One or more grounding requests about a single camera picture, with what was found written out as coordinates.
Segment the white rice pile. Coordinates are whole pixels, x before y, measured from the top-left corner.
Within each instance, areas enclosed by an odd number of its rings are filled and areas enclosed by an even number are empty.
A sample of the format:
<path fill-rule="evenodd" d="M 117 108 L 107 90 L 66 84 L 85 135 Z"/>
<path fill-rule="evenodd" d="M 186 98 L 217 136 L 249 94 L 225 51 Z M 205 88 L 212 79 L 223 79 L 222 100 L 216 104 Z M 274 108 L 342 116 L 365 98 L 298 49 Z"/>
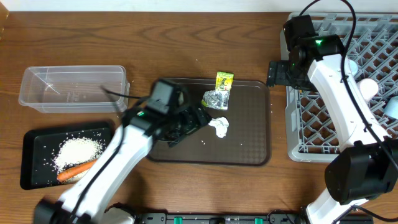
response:
<path fill-rule="evenodd" d="M 60 184 L 74 183 L 80 180 L 88 170 L 64 182 L 59 182 L 57 176 L 69 168 L 99 158 L 106 146 L 104 139 L 83 137 L 81 134 L 82 132 L 79 135 L 70 134 L 58 145 L 58 151 L 52 150 L 51 171 L 55 172 L 55 180 Z"/>

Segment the light blue cup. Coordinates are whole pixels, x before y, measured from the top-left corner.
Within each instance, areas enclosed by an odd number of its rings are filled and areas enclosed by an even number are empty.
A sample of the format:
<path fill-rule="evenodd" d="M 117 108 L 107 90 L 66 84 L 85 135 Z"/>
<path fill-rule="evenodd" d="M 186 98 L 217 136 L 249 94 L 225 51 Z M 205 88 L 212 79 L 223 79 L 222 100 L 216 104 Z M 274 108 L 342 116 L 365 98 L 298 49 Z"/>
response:
<path fill-rule="evenodd" d="M 352 75 L 356 75 L 358 73 L 359 67 L 358 67 L 358 64 L 354 60 L 349 59 L 349 67 L 350 67 Z"/>

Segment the light blue bowl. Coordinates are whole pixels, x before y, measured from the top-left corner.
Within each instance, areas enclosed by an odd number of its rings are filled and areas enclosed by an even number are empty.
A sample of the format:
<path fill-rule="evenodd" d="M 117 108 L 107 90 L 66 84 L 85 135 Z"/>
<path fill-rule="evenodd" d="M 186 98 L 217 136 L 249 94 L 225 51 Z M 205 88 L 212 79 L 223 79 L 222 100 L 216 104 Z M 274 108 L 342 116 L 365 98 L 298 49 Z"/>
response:
<path fill-rule="evenodd" d="M 398 119 L 398 96 L 394 96 L 388 101 L 384 108 L 384 114 L 390 118 Z"/>

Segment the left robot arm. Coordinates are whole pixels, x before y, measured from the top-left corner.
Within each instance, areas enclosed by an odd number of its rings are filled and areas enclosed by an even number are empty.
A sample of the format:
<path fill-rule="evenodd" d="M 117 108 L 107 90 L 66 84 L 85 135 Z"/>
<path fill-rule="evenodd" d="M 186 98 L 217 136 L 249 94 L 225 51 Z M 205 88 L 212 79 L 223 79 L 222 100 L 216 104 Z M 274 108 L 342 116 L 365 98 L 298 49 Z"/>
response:
<path fill-rule="evenodd" d="M 211 121 L 202 105 L 183 105 L 167 112 L 134 105 L 123 116 L 110 144 L 88 172 L 55 202 L 42 199 L 34 223 L 135 223 L 125 208 L 109 201 L 158 140 L 174 146 Z"/>

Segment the green snack wrapper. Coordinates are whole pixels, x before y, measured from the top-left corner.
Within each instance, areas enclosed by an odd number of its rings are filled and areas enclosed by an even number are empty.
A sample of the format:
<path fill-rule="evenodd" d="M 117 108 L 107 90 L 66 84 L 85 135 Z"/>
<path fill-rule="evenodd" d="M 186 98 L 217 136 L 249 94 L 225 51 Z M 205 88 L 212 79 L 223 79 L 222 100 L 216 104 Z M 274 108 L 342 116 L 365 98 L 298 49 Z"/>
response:
<path fill-rule="evenodd" d="M 215 89 L 204 93 L 202 105 L 215 110 L 227 110 L 233 78 L 233 73 L 217 72 Z"/>

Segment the white cup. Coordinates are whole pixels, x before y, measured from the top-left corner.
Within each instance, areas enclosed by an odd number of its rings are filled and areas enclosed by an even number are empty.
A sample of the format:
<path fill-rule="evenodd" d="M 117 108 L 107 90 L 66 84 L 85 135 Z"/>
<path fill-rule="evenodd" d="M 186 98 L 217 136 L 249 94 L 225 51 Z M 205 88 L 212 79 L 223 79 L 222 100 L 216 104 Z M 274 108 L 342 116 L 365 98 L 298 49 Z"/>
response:
<path fill-rule="evenodd" d="M 366 102 L 369 102 L 379 91 L 377 82 L 370 78 L 357 82 L 357 87 Z"/>

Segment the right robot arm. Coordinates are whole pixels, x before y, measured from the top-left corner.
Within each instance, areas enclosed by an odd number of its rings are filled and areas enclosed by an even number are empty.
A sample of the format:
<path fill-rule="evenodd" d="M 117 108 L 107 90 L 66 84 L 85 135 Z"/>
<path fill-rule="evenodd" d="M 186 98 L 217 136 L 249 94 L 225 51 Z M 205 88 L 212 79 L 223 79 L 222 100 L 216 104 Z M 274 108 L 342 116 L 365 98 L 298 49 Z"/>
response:
<path fill-rule="evenodd" d="M 325 170 L 326 189 L 297 223 L 337 223 L 397 182 L 397 140 L 376 121 L 351 74 L 337 35 L 286 35 L 288 60 L 271 61 L 269 86 L 317 91 L 338 135 L 340 154 Z"/>

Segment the orange carrot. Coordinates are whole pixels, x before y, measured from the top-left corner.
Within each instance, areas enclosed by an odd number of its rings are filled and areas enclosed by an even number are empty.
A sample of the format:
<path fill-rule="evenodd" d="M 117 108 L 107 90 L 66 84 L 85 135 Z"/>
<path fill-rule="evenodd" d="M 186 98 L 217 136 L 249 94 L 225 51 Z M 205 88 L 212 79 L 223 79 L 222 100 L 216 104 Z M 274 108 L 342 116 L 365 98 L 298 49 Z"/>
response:
<path fill-rule="evenodd" d="M 59 173 L 59 175 L 57 176 L 57 180 L 59 182 L 64 182 L 68 179 L 74 178 L 76 175 L 79 175 L 87 170 L 89 170 L 96 162 L 96 159 L 92 160 L 92 161 L 88 161 L 86 163 L 80 164 L 78 166 L 69 168 L 61 173 Z"/>

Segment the white tissue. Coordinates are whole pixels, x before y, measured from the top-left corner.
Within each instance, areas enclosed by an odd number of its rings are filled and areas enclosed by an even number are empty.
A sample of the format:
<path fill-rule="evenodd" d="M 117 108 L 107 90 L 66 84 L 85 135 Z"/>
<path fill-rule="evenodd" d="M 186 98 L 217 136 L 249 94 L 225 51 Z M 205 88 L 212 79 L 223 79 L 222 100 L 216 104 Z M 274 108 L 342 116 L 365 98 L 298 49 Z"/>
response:
<path fill-rule="evenodd" d="M 224 138 L 228 132 L 229 121 L 225 117 L 213 118 L 208 125 L 215 128 L 219 138 Z"/>

